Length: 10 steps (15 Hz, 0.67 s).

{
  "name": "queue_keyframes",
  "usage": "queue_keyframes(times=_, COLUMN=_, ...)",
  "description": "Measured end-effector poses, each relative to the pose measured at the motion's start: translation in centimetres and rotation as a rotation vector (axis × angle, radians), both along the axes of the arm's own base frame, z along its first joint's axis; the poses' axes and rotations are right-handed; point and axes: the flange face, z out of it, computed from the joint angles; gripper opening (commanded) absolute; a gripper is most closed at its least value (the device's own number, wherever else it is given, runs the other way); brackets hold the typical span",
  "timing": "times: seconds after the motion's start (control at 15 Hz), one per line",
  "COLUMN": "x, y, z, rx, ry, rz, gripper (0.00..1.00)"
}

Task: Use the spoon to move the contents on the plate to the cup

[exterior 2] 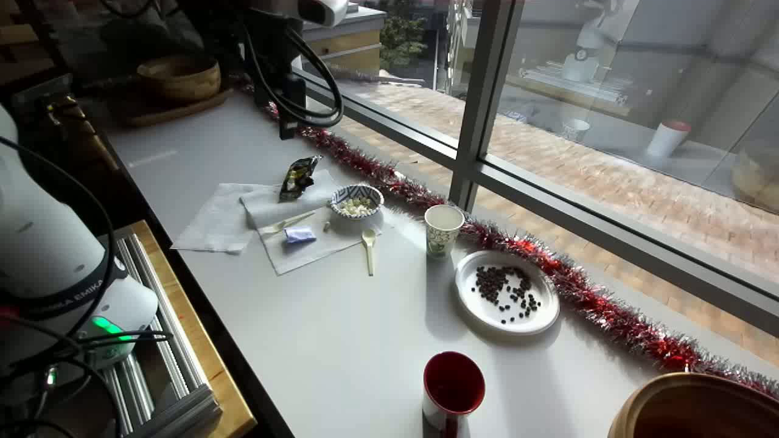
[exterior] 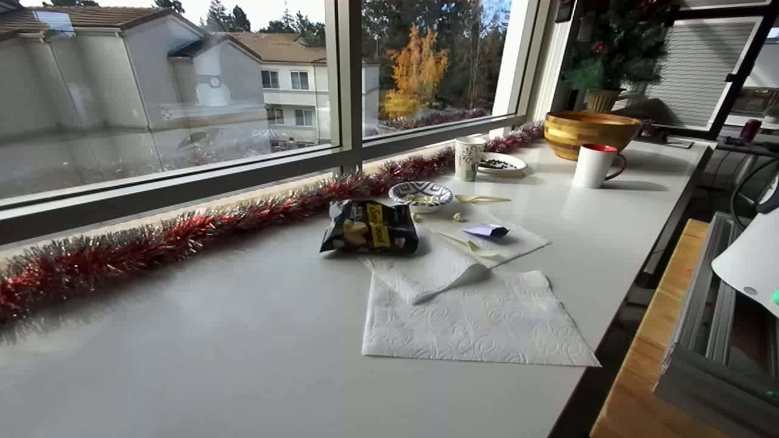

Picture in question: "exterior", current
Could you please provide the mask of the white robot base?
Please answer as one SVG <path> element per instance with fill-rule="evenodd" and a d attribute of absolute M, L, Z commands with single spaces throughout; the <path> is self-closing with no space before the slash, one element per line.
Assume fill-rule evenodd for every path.
<path fill-rule="evenodd" d="M 736 291 L 779 318 L 779 184 L 759 199 L 755 220 L 710 267 Z"/>

